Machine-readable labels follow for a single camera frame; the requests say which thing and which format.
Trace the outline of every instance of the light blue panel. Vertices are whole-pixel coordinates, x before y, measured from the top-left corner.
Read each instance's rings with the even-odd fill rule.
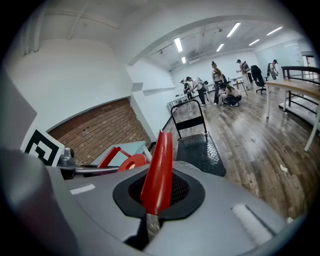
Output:
[[[261,69],[263,78],[267,76],[268,64],[271,63],[274,59],[276,59],[278,62],[276,68],[279,72],[279,79],[283,78],[281,67],[304,65],[297,40],[280,43],[273,47],[257,51],[255,55],[258,60],[259,68]],[[299,74],[301,74],[300,71],[290,71],[290,75]]]
[[[113,147],[120,147],[122,150],[124,150],[125,152],[127,152],[129,155],[132,156],[134,154],[142,153],[143,152],[143,147],[145,145],[146,145],[145,141],[138,141],[138,142],[111,145],[101,155],[99,155],[97,157],[97,159],[95,159],[91,164],[92,165],[98,165]],[[109,165],[110,166],[120,166],[127,159],[128,159],[128,157],[126,157],[121,152],[118,152],[115,155],[115,157],[111,160]]]

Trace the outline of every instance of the brick wall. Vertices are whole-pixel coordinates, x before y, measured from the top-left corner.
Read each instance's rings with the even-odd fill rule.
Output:
[[[146,141],[146,146],[150,145],[150,138],[127,98],[75,116],[49,134],[73,149],[75,160],[80,164],[92,163],[113,144]]]

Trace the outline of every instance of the diamond plate platform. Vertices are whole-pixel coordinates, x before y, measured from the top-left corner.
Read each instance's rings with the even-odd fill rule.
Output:
[[[225,176],[226,169],[209,132],[179,139],[177,161],[185,161],[202,172]]]

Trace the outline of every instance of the ceiling light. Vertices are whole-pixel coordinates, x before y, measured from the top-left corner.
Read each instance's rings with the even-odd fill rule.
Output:
[[[227,38],[231,37],[231,35],[233,34],[233,32],[236,31],[237,27],[239,27],[240,24],[241,24],[241,23],[239,23],[239,22],[236,23],[226,37],[227,37]]]
[[[271,31],[271,32],[269,32],[268,34],[266,34],[267,36],[269,36],[270,34],[272,34],[273,32],[276,32],[276,31],[278,31],[278,30],[280,30],[280,29],[282,29],[282,26],[280,26],[280,27],[278,27],[278,28],[276,28],[275,30],[273,30],[273,31]]]
[[[255,41],[253,41],[252,43],[249,44],[249,46],[252,46],[253,44],[255,44],[256,42],[260,41],[260,39],[257,39]]]
[[[219,48],[216,51],[219,52],[222,46],[224,46],[224,43],[220,44]]]
[[[174,39],[174,42],[175,42],[176,47],[178,48],[179,53],[182,52],[182,45],[180,42],[180,38],[178,37],[178,38]]]

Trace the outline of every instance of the black metal cart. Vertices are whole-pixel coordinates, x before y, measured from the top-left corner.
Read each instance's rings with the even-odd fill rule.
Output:
[[[173,109],[180,107],[184,104],[188,104],[189,102],[196,102],[198,104],[201,115],[195,118],[177,123],[173,115]],[[192,164],[205,173],[209,173],[209,174],[213,174],[221,177],[225,176],[226,169],[222,163],[222,160],[214,144],[214,141],[212,140],[209,132],[207,131],[204,115],[202,113],[199,102],[195,99],[192,99],[192,100],[174,105],[171,108],[171,116],[180,137],[178,139],[178,152],[177,152],[176,160],[184,161],[189,164]],[[193,126],[202,125],[202,124],[204,127],[204,132],[187,136],[187,137],[181,137],[180,130],[187,129]]]

